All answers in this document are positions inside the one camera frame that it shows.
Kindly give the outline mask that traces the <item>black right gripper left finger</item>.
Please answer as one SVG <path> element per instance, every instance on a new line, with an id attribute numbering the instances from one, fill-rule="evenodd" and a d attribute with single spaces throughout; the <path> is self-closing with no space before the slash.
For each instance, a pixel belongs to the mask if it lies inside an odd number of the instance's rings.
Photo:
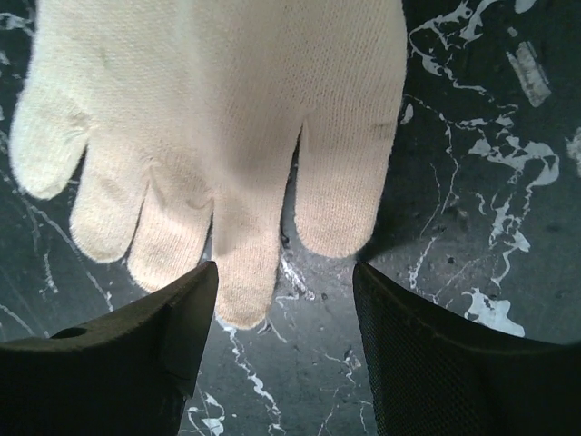
<path id="1" fill-rule="evenodd" d="M 46 339 L 1 345 L 4 435 L 176 435 L 212 323 L 217 266 Z"/>

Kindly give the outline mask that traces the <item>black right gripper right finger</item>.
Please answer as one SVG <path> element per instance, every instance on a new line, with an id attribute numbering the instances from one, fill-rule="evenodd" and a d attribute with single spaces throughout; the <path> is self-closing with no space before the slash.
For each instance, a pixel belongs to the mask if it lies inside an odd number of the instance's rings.
<path id="1" fill-rule="evenodd" d="M 577 435 L 580 346 L 466 320 L 366 263 L 353 297 L 381 435 Z"/>

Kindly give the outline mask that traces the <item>cream glove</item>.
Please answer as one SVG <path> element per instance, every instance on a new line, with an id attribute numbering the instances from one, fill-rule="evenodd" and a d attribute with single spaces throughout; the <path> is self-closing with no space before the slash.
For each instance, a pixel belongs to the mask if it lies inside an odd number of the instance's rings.
<path id="1" fill-rule="evenodd" d="M 40 1 L 8 155 L 51 199 L 75 171 L 77 247 L 153 292 L 205 247 L 217 314 L 272 301 L 281 212 L 314 253 L 370 239 L 406 77 L 399 1 Z"/>

